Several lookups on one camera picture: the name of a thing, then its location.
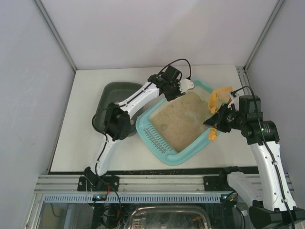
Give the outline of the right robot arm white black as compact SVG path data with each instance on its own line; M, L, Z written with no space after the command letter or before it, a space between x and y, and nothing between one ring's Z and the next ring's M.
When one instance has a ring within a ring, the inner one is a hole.
M298 208L289 190L280 156L279 135L272 121L263 121L260 98L256 95L210 97L212 117L204 121L216 139L216 132L239 130L246 138L258 167L262 192L246 180L243 172L227 174L227 184L249 207L249 216L256 229L294 227L304 221L305 211Z

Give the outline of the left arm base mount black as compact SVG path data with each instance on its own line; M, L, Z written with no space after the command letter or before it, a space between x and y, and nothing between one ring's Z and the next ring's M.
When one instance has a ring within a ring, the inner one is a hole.
M107 191L110 190L118 191L120 184L120 178L118 176L102 176L97 178L96 175L81 175L78 181L78 191Z

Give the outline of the orange litter scoop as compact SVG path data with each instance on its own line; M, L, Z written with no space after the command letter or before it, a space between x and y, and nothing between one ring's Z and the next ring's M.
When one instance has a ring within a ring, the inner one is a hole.
M214 90L210 95L210 100L208 102L208 108L212 115L220 109L222 104L227 104L231 108L232 96L231 92L233 88L231 86L218 88Z

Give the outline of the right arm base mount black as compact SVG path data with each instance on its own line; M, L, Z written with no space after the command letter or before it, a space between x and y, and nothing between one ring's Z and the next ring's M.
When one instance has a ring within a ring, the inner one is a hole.
M205 191L234 191L232 187L228 185L226 175L204 176L203 184Z

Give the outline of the teal litter box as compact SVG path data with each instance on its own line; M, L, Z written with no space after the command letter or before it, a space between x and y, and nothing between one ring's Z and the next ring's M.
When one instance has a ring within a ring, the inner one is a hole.
M185 95L170 102L162 99L136 121L147 148L170 166L184 163L210 143L210 129L203 123L212 116L208 102L214 89L202 80L193 83Z

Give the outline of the grey plastic bin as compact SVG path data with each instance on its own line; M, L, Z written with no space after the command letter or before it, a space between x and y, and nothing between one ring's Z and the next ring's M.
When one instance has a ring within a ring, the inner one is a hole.
M118 103L127 99L141 87L141 84L131 82L112 82L107 84L102 92L96 112L105 109L111 102ZM93 128L98 132L104 131L105 114L106 111L99 113L93 121Z

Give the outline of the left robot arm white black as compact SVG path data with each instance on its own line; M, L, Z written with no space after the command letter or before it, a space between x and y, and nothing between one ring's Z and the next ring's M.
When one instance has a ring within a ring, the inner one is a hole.
M107 173L109 160L116 146L128 137L131 130L131 118L148 102L164 95L167 101L172 101L185 95L193 89L194 84L190 77L180 79L182 72L168 65L165 70L151 75L147 82L134 94L119 103L110 103L106 108L98 111L94 119L105 111L104 130L101 132L105 140L101 145L97 158L91 166L85 168L85 177L95 186L101 176Z

